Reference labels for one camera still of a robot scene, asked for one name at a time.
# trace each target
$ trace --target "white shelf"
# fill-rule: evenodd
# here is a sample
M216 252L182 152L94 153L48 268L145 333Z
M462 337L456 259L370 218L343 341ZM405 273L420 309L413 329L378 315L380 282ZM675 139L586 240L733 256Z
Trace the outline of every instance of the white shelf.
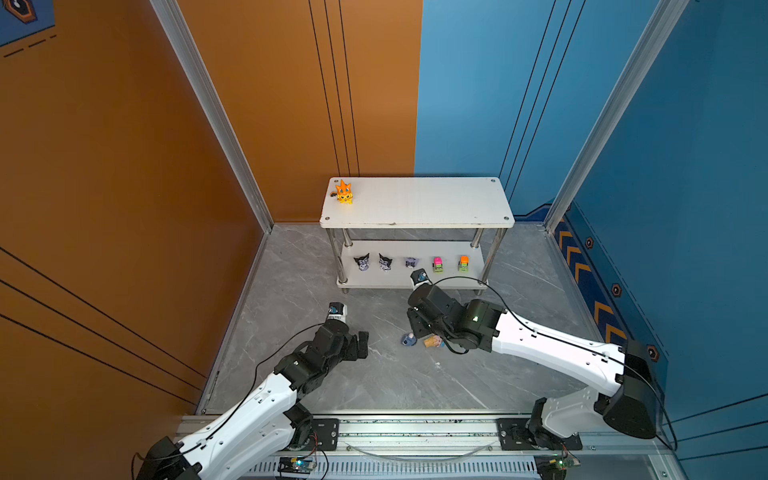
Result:
M341 288L406 288L411 289L411 273L423 268L429 279L436 282L448 276L461 275L480 278L483 268L483 257L480 247L473 249L469 241L431 241L431 240L353 240L351 247L339 245L341 259L347 281L344 285L336 281ZM353 257L361 257L370 253L369 268L361 272ZM392 259L392 269L381 270L379 254ZM462 255L469 257L468 272L458 271L458 260ZM415 269L407 268L405 257L416 257L419 263ZM442 258L443 273L432 271L432 259ZM483 290L470 279L451 279L440 283L443 289Z
M353 203L330 194L352 184ZM323 228L511 228L502 183L494 177L334 177L328 182Z

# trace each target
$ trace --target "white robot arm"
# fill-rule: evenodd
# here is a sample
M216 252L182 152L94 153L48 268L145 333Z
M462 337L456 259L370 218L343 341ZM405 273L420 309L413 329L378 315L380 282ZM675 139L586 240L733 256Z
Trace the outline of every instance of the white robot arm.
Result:
M472 300L460 305L421 269L411 274L408 318L417 338L440 335L454 353L471 349L530 359L587 384L559 399L539 399L520 439L546 449L580 449L578 432L611 428L640 439L656 436L658 416L647 350L582 339L521 318L508 308ZM465 349L456 352L451 344Z
M349 333L346 306L331 303L311 342L284 356L274 372L218 419L174 444L157 442L137 480L235 480L289 445L304 446L312 415L299 403L343 360L368 356L368 333Z
M433 285L424 270L411 279L408 318L417 338L440 335L454 353L483 349L520 356L587 385L558 399L537 400L525 428L511 433L516 441L578 450L579 432L606 425L641 439L656 435L654 377L641 345L582 339L480 299L461 305ZM283 357L259 387L214 422L176 445L168 437L156 443L137 480L235 480L274 452L306 445L312 415L299 401L340 361L367 357L368 333L350 334L345 318L346 307L331 303L314 340Z

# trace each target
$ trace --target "gray marble floor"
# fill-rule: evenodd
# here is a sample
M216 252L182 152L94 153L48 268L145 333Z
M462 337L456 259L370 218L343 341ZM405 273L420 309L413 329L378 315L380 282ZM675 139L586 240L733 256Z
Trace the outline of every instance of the gray marble floor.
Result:
M471 230L358 230L352 238L470 241ZM488 251L492 231L485 232ZM597 339L562 258L547 245L541 227L517 223L499 249L489 282L515 312L574 335ZM409 331L408 290L351 290L336 286L326 233L315 225L278 224L270 235L256 279L205 405L222 412L253 381L253 368L295 332L325 319L329 302L349 307L352 331L370 331L368 359L340 363L302 403L312 412L336 409L503 409L530 412L536 399L574 392L583 385L526 359L475 350L451 354L445 348L400 343ZM469 290L449 291L462 303ZM492 292L484 294L496 300ZM282 355L313 333L298 336L258 372L261 380Z

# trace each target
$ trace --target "orange toy figure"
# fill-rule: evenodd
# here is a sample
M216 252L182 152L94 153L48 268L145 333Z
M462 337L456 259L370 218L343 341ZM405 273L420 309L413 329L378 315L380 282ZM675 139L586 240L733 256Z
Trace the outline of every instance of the orange toy figure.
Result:
M336 185L336 195L342 204L352 204L352 184L345 184L341 180L341 187Z

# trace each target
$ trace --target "lower shelf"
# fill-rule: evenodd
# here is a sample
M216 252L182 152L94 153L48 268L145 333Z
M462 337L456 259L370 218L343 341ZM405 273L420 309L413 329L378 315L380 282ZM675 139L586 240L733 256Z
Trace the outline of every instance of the lower shelf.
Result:
M406 257L419 259L416 269L426 270L429 279L437 282L448 276L473 276L480 278L483 257L480 247L473 249L468 241L433 240L354 240L351 247L341 248L341 261L346 271L345 284L336 281L340 288L406 288L411 289L413 269L406 267ZM354 257L370 253L369 268L360 271ZM379 267L379 254L392 259L392 269L384 271ZM458 260L469 257L468 272L458 271ZM443 272L432 271L432 260L442 258ZM454 278L440 283L443 289L484 290L485 286L475 280Z

